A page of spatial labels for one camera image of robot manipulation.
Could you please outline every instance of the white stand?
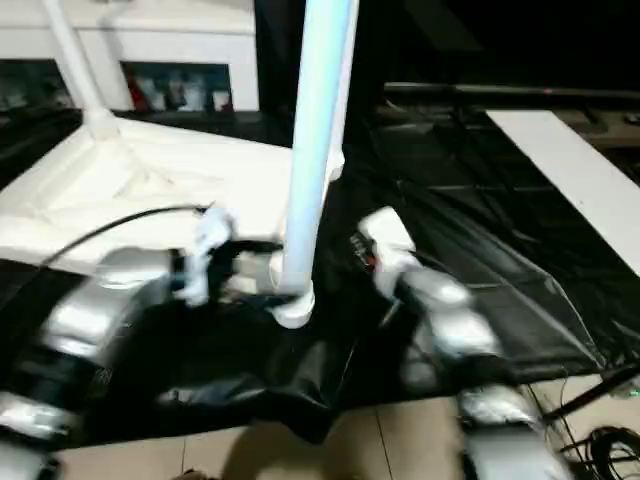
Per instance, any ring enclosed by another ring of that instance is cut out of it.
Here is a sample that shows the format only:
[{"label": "white stand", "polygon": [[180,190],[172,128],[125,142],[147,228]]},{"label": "white stand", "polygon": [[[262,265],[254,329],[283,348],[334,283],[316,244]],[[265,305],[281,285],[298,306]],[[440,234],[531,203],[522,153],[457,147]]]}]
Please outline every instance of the white stand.
[{"label": "white stand", "polygon": [[[323,199],[344,163],[357,0],[308,1],[293,151],[115,118],[60,0],[42,1],[81,96],[84,124],[0,193],[0,256],[39,263],[122,216],[215,202],[234,218],[239,236],[286,236],[285,260],[272,265],[269,277],[281,291],[303,296],[274,315],[288,328],[305,324],[315,302],[311,267]],[[197,221],[176,213],[132,222],[74,250],[56,268],[92,271],[124,245],[188,248]]]}]

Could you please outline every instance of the tiled floor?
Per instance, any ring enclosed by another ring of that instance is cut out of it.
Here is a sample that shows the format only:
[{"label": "tiled floor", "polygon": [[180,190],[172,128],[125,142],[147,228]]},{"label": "tiled floor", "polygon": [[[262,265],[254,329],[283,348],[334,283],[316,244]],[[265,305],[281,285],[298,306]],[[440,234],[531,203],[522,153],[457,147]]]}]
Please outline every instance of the tiled floor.
[{"label": "tiled floor", "polygon": [[[598,381],[572,378],[566,402]],[[557,405],[563,381],[535,386]],[[448,399],[385,405],[351,412],[322,446],[285,427],[263,423],[183,438],[150,440],[62,453],[65,480],[169,480],[196,468],[229,480],[454,480],[461,478],[460,438]],[[598,425],[640,432],[640,400],[606,397],[569,417],[577,438]]]}]

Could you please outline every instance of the beige floor tile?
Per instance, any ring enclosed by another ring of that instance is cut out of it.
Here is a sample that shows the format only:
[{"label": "beige floor tile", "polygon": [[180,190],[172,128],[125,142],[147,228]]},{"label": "beige floor tile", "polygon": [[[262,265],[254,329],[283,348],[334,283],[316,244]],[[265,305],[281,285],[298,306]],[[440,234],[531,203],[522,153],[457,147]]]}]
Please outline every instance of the beige floor tile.
[{"label": "beige floor tile", "polygon": [[446,398],[378,407],[394,480],[461,478],[454,413]]},{"label": "beige floor tile", "polygon": [[184,465],[225,480],[390,480],[373,409],[345,414],[321,446],[275,423],[193,435]]},{"label": "beige floor tile", "polygon": [[184,438],[127,442],[60,452],[64,480],[170,480],[180,473]]}]

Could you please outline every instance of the white panel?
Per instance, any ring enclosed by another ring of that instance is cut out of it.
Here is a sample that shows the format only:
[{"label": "white panel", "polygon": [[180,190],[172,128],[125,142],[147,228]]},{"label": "white panel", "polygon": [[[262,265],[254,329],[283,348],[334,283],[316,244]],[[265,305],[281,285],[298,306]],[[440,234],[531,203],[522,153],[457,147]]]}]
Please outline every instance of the white panel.
[{"label": "white panel", "polygon": [[640,275],[640,188],[552,112],[487,114]]},{"label": "white panel", "polygon": [[0,58],[53,59],[53,57],[53,36],[48,30],[29,28],[0,29]]},{"label": "white panel", "polygon": [[255,37],[141,31],[111,34],[124,61],[228,64],[234,108],[258,110]]}]

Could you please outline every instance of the black plastic sheet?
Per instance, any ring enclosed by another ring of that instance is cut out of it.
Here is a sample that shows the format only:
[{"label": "black plastic sheet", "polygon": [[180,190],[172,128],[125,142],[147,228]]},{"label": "black plastic sheet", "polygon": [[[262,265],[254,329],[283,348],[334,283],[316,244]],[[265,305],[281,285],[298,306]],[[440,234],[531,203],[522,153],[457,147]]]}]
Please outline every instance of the black plastic sheet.
[{"label": "black plastic sheet", "polygon": [[[291,138],[287,122],[257,114],[142,119],[280,145]],[[78,122],[66,113],[0,128],[3,172],[18,175]],[[474,291],[522,382],[636,361],[637,277],[486,118],[454,117],[428,131],[369,126],[347,140],[347,163],[323,212],[309,324],[285,330],[248,306],[148,312],[78,443],[183,435],[256,418],[321,441],[345,408],[446,395],[425,326],[402,309],[380,326],[389,304],[349,242],[363,217],[387,205],[426,264]],[[32,270],[0,262],[0,304]],[[47,271],[0,311],[0,378],[78,281]]]}]

